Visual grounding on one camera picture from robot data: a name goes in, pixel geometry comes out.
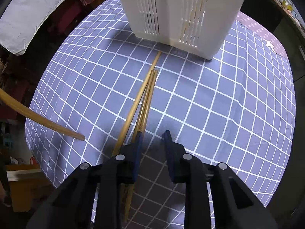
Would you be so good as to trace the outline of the brown wooden chopstick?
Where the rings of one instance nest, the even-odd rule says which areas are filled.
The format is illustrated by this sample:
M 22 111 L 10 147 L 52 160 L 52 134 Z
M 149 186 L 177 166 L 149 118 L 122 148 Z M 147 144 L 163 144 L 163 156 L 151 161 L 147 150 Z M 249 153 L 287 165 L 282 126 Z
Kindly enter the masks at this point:
M 131 143 L 135 146 L 135 152 L 134 152 L 134 169 L 132 173 L 133 178 L 133 184 L 126 186 L 126 203 L 125 203 L 125 211 L 124 211 L 124 220 L 125 222 L 128 219 L 131 201 L 132 201 L 132 195 L 134 190 L 134 184 L 137 180 L 137 175 L 139 172 L 140 167 L 140 160 L 141 160 L 141 152 L 142 152 L 142 146 L 143 146 L 143 140 L 144 140 L 144 133 L 146 129 L 146 123 L 148 120 L 148 114 L 150 110 L 150 104 L 152 101 L 152 95 L 153 90 L 155 88 L 155 82 L 158 75 L 157 70 L 152 71 L 152 75 L 149 78 L 149 82 L 147 87 L 145 88 L 145 94 L 144 99 L 142 100 L 140 112 L 137 117 L 136 126 L 133 132 L 132 141 Z
M 125 209 L 128 210 L 131 201 L 132 195 L 134 191 L 134 184 L 136 183 L 139 167 L 140 167 L 140 160 L 141 160 L 141 152 L 143 148 L 143 141 L 144 141 L 144 134 L 146 129 L 146 123 L 148 120 L 148 114 L 150 110 L 150 104 L 152 101 L 153 90 L 155 88 L 155 82 L 157 78 L 158 71 L 152 70 L 149 76 L 148 83 L 144 89 L 144 98 L 142 100 L 142 104 L 140 107 L 139 114 L 137 116 L 136 125 L 134 127 L 132 139 L 129 145 L 123 147 L 123 150 L 129 154 L 129 159 L 131 166 L 133 167 L 133 172 L 130 175 L 132 178 L 129 184 L 125 185 Z
M 159 60 L 160 55 L 161 55 L 161 51 L 159 51 L 157 53 L 157 55 L 155 56 L 155 59 L 153 60 L 153 63 L 151 65 L 148 73 L 146 74 L 146 77 L 145 77 L 145 79 L 144 79 L 144 81 L 143 81 L 143 83 L 142 83 L 142 85 L 141 85 L 141 87 L 139 89 L 139 92 L 137 93 L 137 96 L 136 96 L 136 98 L 135 98 L 135 100 L 133 102 L 133 105 L 132 105 L 132 107 L 131 107 L 131 109 L 130 109 L 130 111 L 128 113 L 127 118 L 126 118 L 126 121 L 125 121 L 125 123 L 124 123 L 124 125 L 123 125 L 123 127 L 122 127 L 122 129 L 120 131 L 119 137 L 117 139 L 117 142 L 116 142 L 115 147 L 114 147 L 113 152 L 112 152 L 112 157 L 114 157 L 115 155 L 119 154 L 120 148 L 121 148 L 121 146 L 123 145 L 123 143 L 125 141 L 126 135 L 128 133 L 130 124 L 131 124 L 132 119 L 133 119 L 133 117 L 135 115 L 135 112 L 137 110 L 139 102 L 141 101 L 142 95 L 143 95 L 143 93 L 145 91 L 145 88 L 146 88 L 148 82 L 149 82 L 149 78 L 152 75 L 153 70 L 155 69 L 155 66 L 156 66 L 156 64 L 157 64 L 157 62 Z

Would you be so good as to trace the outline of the light wooden chopstick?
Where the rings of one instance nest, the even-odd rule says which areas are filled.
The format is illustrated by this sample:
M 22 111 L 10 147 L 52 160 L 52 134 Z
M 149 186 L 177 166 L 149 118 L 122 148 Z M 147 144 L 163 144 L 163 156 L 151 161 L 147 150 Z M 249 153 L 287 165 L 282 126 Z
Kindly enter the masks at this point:
M 26 118 L 29 118 L 31 120 L 33 120 L 34 122 L 43 125 L 49 129 L 52 129 L 58 133 L 62 133 L 66 136 L 75 138 L 75 139 L 79 139 L 81 141 L 85 140 L 85 136 L 74 132 L 68 128 L 65 128 L 61 125 L 59 125 L 58 123 L 55 123 L 41 115 L 39 115 L 38 113 L 32 111 L 31 109 L 29 109 L 28 107 L 24 106 L 23 104 L 21 104 L 20 102 L 18 102 L 17 100 L 15 100 L 15 98 L 11 97 L 10 95 L 8 95 L 5 91 L 3 91 L 1 89 L 1 101 L 3 101 L 8 107 L 10 107 L 11 109 L 13 109 L 14 111 L 18 112 L 19 114 L 25 116 Z

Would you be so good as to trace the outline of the blue checkered tablecloth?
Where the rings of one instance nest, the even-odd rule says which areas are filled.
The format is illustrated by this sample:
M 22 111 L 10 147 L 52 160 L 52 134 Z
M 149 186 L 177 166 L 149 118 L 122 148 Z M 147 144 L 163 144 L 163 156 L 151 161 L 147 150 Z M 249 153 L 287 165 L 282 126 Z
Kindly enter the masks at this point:
M 289 61 L 238 21 L 212 60 L 139 39 L 120 0 L 105 1 L 72 31 L 38 83 L 30 108 L 85 136 L 79 141 L 27 120 L 26 142 L 42 171 L 59 186 L 81 162 L 109 159 L 157 53 L 141 169 L 122 227 L 183 226 L 185 187 L 169 178 L 166 130 L 204 163 L 227 163 L 267 205 L 295 127 Z

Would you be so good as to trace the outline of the white slotted utensil holder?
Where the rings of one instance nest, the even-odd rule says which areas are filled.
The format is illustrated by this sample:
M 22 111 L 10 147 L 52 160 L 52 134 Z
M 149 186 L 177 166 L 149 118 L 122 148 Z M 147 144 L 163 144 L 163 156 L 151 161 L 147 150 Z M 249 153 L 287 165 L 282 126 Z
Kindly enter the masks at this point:
M 244 0 L 120 0 L 136 37 L 212 59 Z

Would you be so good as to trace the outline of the pink patterned cloth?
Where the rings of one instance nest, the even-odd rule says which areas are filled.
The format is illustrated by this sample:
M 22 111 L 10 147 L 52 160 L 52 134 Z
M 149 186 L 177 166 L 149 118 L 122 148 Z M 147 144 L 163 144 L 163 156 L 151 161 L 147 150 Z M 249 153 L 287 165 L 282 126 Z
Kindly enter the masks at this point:
M 276 36 L 274 36 L 270 31 L 268 31 L 266 28 L 264 28 L 261 24 L 256 22 L 254 19 L 252 19 L 248 15 L 242 13 L 241 11 L 237 14 L 236 20 L 238 20 L 242 25 L 244 25 L 246 28 L 252 30 L 254 33 L 259 35 L 264 40 L 270 42 L 270 44 L 272 45 L 271 48 L 273 49 L 273 51 L 275 53 L 288 59 L 286 50 L 285 50 L 284 46 L 281 44 L 281 42 L 277 39 Z

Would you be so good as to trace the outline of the white hanging sheet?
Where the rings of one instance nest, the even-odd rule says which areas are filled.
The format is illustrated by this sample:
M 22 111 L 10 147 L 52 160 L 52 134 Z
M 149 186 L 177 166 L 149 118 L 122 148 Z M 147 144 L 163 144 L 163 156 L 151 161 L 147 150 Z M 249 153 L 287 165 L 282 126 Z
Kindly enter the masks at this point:
M 1 16 L 1 46 L 23 55 L 48 16 L 65 0 L 12 0 Z

